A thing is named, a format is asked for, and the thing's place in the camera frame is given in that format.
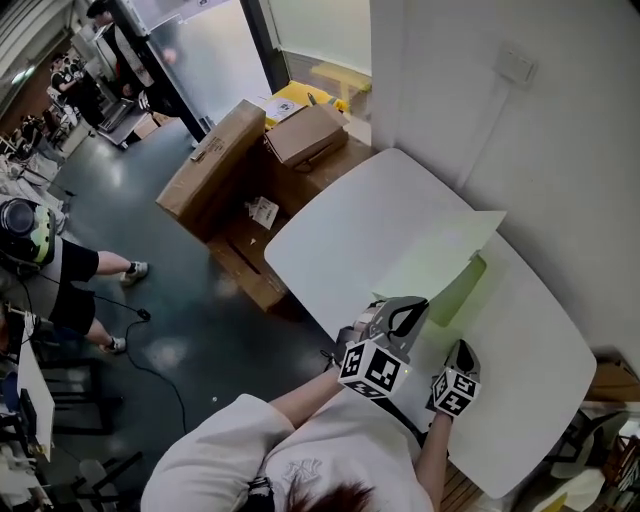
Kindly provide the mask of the person's right forearm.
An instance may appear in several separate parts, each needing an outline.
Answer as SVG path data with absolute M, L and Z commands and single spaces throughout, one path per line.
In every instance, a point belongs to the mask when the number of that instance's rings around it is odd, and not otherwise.
M 415 465 L 417 481 L 430 498 L 434 512 L 440 512 L 443 499 L 452 424 L 449 415 L 436 413 Z

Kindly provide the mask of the metal platform cart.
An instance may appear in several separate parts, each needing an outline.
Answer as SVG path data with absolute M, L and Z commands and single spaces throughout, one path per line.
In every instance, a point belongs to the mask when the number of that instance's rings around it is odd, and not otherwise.
M 97 133 L 119 149 L 126 150 L 130 145 L 128 139 L 146 114 L 136 101 L 120 99 L 107 108 Z

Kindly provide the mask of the white plastic chair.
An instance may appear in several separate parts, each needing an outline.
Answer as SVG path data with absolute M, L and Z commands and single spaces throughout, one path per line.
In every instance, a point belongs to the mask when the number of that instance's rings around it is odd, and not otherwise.
M 587 468 L 564 480 L 549 497 L 543 512 L 585 512 L 596 501 L 604 483 L 601 469 Z

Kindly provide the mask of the black metal stool frame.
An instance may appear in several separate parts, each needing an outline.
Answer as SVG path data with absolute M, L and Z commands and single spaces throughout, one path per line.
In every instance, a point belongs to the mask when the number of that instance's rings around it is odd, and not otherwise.
M 113 413 L 123 404 L 121 397 L 104 393 L 101 363 L 93 358 L 48 361 L 45 383 L 54 399 L 53 433 L 61 436 L 106 437 L 115 432 Z M 139 492 L 119 490 L 117 481 L 143 461 L 137 451 L 128 457 L 78 462 L 80 477 L 71 485 L 74 497 L 98 512 L 126 512 Z

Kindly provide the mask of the yellow bench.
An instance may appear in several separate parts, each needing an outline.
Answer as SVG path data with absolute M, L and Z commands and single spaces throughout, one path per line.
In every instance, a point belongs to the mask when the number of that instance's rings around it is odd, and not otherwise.
M 367 94 L 372 89 L 371 77 L 331 62 L 322 61 L 311 68 L 311 73 L 339 83 L 340 99 L 351 109 L 351 99 L 360 93 Z

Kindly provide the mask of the person's white sweatshirt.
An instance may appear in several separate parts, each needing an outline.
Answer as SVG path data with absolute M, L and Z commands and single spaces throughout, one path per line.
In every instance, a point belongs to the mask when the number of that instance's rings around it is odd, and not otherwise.
M 264 478 L 275 512 L 284 512 L 290 489 L 317 501 L 349 484 L 371 489 L 367 512 L 433 512 L 414 472 L 419 452 L 401 422 L 349 389 L 300 428 L 243 394 L 164 454 L 141 511 L 237 512 Z

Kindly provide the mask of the small brown cardboard box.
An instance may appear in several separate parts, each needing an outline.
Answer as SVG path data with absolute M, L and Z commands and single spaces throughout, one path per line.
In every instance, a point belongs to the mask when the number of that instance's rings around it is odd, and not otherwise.
M 266 143 L 287 168 L 306 165 L 326 150 L 348 140 L 345 116 L 328 104 L 304 107 L 265 133 Z

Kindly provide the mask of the leaning cardboard sheet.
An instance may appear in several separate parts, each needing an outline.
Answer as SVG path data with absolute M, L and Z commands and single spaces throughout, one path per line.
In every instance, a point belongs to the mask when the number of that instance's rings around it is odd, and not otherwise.
M 640 377 L 621 354 L 599 354 L 596 363 L 586 401 L 640 403 Z

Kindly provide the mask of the yellow bag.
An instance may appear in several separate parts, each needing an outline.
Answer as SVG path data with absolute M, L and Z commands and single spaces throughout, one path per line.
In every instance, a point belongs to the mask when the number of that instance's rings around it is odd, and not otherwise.
M 266 112 L 266 130 L 295 114 L 304 107 L 328 104 L 344 113 L 349 104 L 324 90 L 291 80 L 284 88 L 272 95 L 262 106 Z

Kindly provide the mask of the long cardboard box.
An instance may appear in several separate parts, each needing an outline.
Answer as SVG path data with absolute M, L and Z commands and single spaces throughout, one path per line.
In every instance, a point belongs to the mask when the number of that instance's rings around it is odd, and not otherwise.
M 265 132 L 266 112 L 240 101 L 198 143 L 162 190 L 156 204 L 201 242 L 222 223 L 249 157 Z

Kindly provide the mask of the white wall socket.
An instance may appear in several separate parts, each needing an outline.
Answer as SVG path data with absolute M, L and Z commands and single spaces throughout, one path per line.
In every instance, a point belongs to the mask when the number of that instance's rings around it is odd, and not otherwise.
M 510 84 L 528 88 L 536 74 L 538 61 L 520 48 L 502 43 L 498 47 L 493 70 Z

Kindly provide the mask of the light green folder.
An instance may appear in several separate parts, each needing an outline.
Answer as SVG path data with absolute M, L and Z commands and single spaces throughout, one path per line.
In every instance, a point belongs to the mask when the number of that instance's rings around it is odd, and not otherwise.
M 505 216 L 504 211 L 469 211 L 435 221 L 401 253 L 373 295 L 421 297 L 429 302 L 431 322 L 449 326 L 485 273 L 480 252 Z

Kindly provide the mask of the person's left forearm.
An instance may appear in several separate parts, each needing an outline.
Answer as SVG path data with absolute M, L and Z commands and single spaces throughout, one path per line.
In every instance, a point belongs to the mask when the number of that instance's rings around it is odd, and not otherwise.
M 298 388 L 272 400 L 270 405 L 295 428 L 301 427 L 342 390 L 339 369 L 332 367 Z

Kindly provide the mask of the white side table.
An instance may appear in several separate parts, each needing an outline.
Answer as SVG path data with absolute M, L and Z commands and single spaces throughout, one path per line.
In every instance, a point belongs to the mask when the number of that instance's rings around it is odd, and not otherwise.
M 55 402 L 31 345 L 33 332 L 33 325 L 25 325 L 19 353 L 17 386 L 19 391 L 26 390 L 29 395 L 36 414 L 35 439 L 40 452 L 50 462 Z

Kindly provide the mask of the wooden slatted bench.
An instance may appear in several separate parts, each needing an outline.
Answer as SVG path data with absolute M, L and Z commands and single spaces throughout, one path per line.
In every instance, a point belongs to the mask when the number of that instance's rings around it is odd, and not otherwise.
M 453 463 L 447 463 L 440 512 L 468 512 L 483 495 L 483 491 Z

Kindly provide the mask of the glass door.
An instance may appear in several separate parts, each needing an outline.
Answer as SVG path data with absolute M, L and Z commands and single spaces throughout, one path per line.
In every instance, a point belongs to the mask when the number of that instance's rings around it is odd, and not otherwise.
M 291 80 L 340 99 L 322 61 L 371 77 L 370 0 L 109 0 L 114 19 L 190 127 L 240 100 L 264 104 Z M 351 99 L 348 133 L 371 141 L 371 91 Z

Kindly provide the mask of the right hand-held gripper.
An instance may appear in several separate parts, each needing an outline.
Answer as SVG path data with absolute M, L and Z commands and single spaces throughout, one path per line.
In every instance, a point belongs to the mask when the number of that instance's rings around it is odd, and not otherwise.
M 432 383 L 427 409 L 459 417 L 481 390 L 481 384 L 467 376 L 479 376 L 481 365 L 473 348 L 460 339 L 449 352 L 445 366 L 452 369 L 444 369 Z

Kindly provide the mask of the wide flat cardboard box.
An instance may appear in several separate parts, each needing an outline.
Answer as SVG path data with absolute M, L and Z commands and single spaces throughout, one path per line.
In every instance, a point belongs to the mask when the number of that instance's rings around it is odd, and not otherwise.
M 350 137 L 345 146 L 306 171 L 285 167 L 262 146 L 240 164 L 239 183 L 207 246 L 263 311 L 286 316 L 295 309 L 288 289 L 266 262 L 264 252 L 269 242 L 312 199 L 373 155 L 370 146 Z M 278 206 L 270 228 L 250 218 L 249 205 L 262 197 Z

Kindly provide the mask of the grey chair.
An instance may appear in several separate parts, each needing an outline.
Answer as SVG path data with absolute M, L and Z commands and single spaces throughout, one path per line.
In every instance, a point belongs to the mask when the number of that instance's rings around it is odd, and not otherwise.
M 584 468 L 604 463 L 629 418 L 627 411 L 590 417 L 579 410 L 557 446 L 544 458 L 551 464 L 552 475 L 566 479 Z

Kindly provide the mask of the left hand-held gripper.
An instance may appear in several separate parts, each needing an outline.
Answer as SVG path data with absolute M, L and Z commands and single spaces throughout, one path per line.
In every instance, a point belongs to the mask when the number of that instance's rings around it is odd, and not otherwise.
M 338 382 L 370 400 L 396 393 L 411 373 L 409 351 L 428 312 L 429 301 L 417 296 L 372 304 L 339 332 L 337 341 L 345 353 Z

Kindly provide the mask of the white paper packet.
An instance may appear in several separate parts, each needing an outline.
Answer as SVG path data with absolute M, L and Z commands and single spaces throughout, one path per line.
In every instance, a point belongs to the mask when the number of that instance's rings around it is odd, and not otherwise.
M 267 230 L 272 228 L 279 212 L 279 206 L 263 196 L 246 202 L 245 207 L 249 217 Z

